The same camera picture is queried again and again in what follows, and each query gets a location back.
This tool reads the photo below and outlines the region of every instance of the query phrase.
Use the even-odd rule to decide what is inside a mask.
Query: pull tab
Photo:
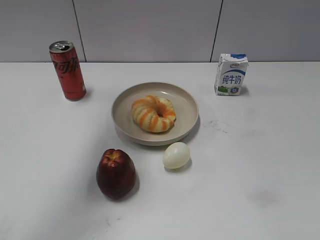
[[[70,48],[68,45],[63,45],[61,43],[56,43],[54,46],[61,51],[67,51]]]

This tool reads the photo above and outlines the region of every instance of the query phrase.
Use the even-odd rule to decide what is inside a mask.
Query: can lid
[[[65,53],[74,48],[74,44],[70,41],[56,41],[49,46],[52,53]]]

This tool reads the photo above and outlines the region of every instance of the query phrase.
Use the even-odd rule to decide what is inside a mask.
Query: egg
[[[163,155],[163,165],[167,169],[184,166],[190,159],[190,149],[183,142],[175,142],[168,146]]]

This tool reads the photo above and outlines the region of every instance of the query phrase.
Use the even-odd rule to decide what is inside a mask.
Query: plate rim
[[[114,116],[114,107],[115,107],[115,102],[117,101],[117,99],[122,95],[124,94],[126,91],[129,91],[130,89],[132,88],[136,88],[137,86],[141,86],[141,85],[145,85],[145,84],[164,84],[164,85],[170,85],[170,86],[173,86],[175,88],[178,88],[178,89],[181,89],[182,91],[186,92],[193,100],[193,102],[195,103],[195,106],[196,106],[196,118],[192,124],[192,127],[183,132],[182,134],[180,134],[179,136],[177,137],[174,137],[172,139],[168,139],[168,140],[144,140],[144,139],[140,139],[140,138],[137,138],[129,133],[127,133],[126,131],[124,131],[116,122],[115,120],[115,116]],[[187,90],[183,89],[182,87],[180,86],[177,86],[175,84],[172,84],[172,83],[167,83],[167,82],[163,82],[163,81],[148,81],[148,82],[143,82],[143,83],[139,83],[139,84],[136,84],[136,85],[133,85],[125,90],[123,90],[120,94],[117,95],[117,97],[115,98],[115,100],[113,101],[112,103],[112,107],[111,107],[111,117],[112,117],[112,120],[113,120],[113,124],[116,126],[116,128],[118,130],[121,130],[125,135],[127,135],[128,137],[130,137],[131,139],[134,139],[134,140],[137,140],[136,142],[140,143],[143,145],[143,143],[141,142],[149,142],[149,143],[166,143],[166,142],[170,142],[172,140],[175,140],[175,139],[178,139],[181,137],[181,136],[186,136],[188,135],[191,130],[195,127],[195,125],[197,124],[197,121],[198,121],[198,118],[199,118],[199,106],[198,106],[198,103],[197,101],[195,100],[195,98],[190,94],[190,92],[188,92]]]

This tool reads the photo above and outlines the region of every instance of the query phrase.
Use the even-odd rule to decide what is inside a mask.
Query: orange and white pastry
[[[143,130],[151,133],[167,131],[176,120],[174,105],[166,98],[148,95],[132,104],[133,121]]]

